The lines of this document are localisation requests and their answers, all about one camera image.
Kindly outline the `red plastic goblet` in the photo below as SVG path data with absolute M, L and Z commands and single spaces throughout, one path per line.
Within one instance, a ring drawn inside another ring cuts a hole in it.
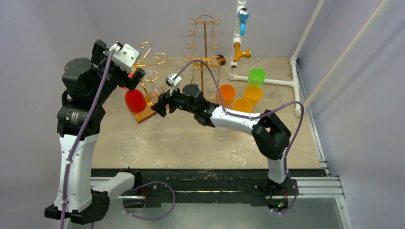
M 125 93 L 125 103 L 128 110 L 132 113 L 144 111 L 147 103 L 143 93 L 138 89 L 130 90 L 126 86 L 123 88 L 127 90 Z

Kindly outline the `clear stemmed glass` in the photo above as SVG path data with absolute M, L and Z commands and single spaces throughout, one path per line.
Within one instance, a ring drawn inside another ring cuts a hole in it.
M 158 85 L 158 77 L 159 74 L 156 70 L 148 70 L 143 78 L 150 105 L 155 104 L 162 94 L 162 89 Z

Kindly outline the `gold swirl wine glass rack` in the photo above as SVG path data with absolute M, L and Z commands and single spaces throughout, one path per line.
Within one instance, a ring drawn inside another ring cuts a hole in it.
M 142 86 L 142 89 L 145 93 L 144 98 L 147 106 L 140 113 L 132 113 L 138 124 L 156 114 L 155 111 L 151 110 L 151 106 L 158 101 L 159 95 L 161 94 L 161 90 L 158 89 L 158 87 L 154 83 L 158 79 L 159 73 L 156 70 L 145 70 L 145 68 L 163 64 L 167 60 L 167 55 L 165 53 L 158 52 L 155 54 L 155 59 L 157 59 L 156 63 L 144 64 L 143 61 L 151 51 L 152 44 L 150 42 L 143 42 L 139 45 L 139 48 L 147 49 L 147 51 L 133 64 L 132 71 L 135 72 L 135 70 L 139 70 L 140 68 L 142 68 L 146 72 L 143 79 L 140 81 L 140 85 Z

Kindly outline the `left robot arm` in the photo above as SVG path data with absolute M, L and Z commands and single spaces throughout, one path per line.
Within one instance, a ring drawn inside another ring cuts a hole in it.
M 118 87 L 135 89 L 145 75 L 133 70 L 140 53 L 129 44 L 107 47 L 97 40 L 91 58 L 70 60 L 64 67 L 65 91 L 57 113 L 61 146 L 60 183 L 46 218 L 60 222 L 93 225 L 107 214 L 110 203 L 124 192 L 142 190 L 140 172 L 124 168 L 102 185 L 91 187 L 92 158 L 105 115 L 103 104 Z

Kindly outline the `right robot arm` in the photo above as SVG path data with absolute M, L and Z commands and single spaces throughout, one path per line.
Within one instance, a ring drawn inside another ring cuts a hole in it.
M 251 135 L 259 152 L 267 158 L 269 190 L 280 194 L 287 188 L 285 156 L 291 132 L 276 114 L 265 110 L 264 114 L 236 112 L 230 115 L 219 104 L 206 100 L 195 84 L 188 84 L 182 90 L 168 90 L 151 108 L 162 117 L 177 109 L 183 110 L 192 113 L 203 126 L 224 127 Z

